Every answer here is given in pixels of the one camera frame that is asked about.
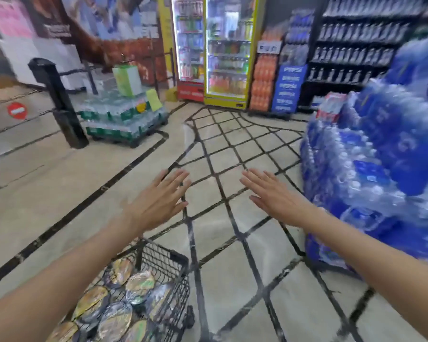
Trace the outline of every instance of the glass door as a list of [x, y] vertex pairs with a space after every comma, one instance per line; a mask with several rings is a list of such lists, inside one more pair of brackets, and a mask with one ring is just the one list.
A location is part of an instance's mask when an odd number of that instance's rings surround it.
[[179, 80], [204, 83], [203, 0], [172, 0]]
[[246, 98], [255, 0], [208, 0], [206, 93]]

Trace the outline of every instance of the food package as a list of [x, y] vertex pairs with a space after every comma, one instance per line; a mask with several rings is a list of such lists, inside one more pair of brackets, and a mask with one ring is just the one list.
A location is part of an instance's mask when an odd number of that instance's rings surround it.
[[98, 324], [96, 340], [102, 342], [119, 341], [127, 332], [133, 316], [130, 304], [114, 302], [103, 313]]
[[152, 322], [142, 319], [137, 321], [132, 327], [128, 330], [124, 342], [142, 342], [144, 337], [147, 337], [147, 341], [153, 341], [152, 338]]
[[109, 292], [101, 286], [96, 285], [89, 289], [78, 301], [73, 313], [73, 318], [81, 323], [93, 323], [101, 316], [109, 304]]
[[117, 259], [105, 270], [103, 281], [108, 288], [120, 288], [129, 279], [132, 271], [133, 264], [129, 259]]
[[143, 271], [131, 276], [126, 284], [126, 301], [132, 305], [142, 304], [155, 286], [154, 276], [150, 271]]
[[121, 64], [113, 68], [119, 92], [127, 97], [133, 97], [143, 92], [138, 67], [135, 65]]
[[166, 297], [171, 291], [171, 288], [171, 283], [163, 283], [149, 294], [146, 301], [146, 314], [151, 320], [155, 321], [157, 318]]
[[59, 324], [46, 339], [46, 342], [78, 342], [80, 331], [73, 322]]

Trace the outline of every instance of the hand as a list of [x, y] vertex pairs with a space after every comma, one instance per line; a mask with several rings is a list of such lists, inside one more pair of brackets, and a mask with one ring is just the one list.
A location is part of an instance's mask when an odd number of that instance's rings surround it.
[[251, 195], [250, 200], [282, 223], [305, 228], [308, 219], [319, 210], [301, 194], [290, 192], [272, 173], [250, 169], [242, 174], [240, 182], [258, 195]]
[[136, 226], [140, 226], [138, 233], [160, 226], [188, 206], [186, 201], [177, 203], [192, 183], [187, 180], [180, 186], [188, 177], [188, 171], [178, 169], [163, 180], [167, 173], [167, 169], [161, 171], [130, 204], [123, 206], [132, 228], [136, 230]]

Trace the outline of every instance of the shopping cart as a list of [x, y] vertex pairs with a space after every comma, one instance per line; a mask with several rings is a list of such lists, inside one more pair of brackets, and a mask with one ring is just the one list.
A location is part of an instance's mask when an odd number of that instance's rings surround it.
[[[171, 283], [171, 290], [153, 318], [152, 328], [148, 329], [142, 341], [152, 342], [179, 342], [186, 328], [192, 328], [195, 323], [194, 310], [187, 305], [190, 294], [188, 283], [188, 259], [174, 250], [167, 249], [147, 239], [140, 239], [120, 253], [112, 261], [119, 258], [128, 258], [134, 264], [136, 271], [149, 270], [154, 275], [156, 285]], [[103, 273], [106, 267], [89, 288], [95, 285], [103, 285]], [[125, 298], [125, 289], [121, 287], [110, 291], [110, 302], [122, 301]], [[148, 317], [139, 307], [134, 307], [135, 319], [147, 319]], [[95, 340], [97, 323], [79, 324], [83, 340]]]

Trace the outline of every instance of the refrigerator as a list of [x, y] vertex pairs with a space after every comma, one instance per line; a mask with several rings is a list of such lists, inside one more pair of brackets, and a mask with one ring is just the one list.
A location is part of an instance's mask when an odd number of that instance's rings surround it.
[[245, 109], [266, 0], [204, 0], [204, 103]]
[[204, 99], [203, 0], [171, 0], [179, 99]]

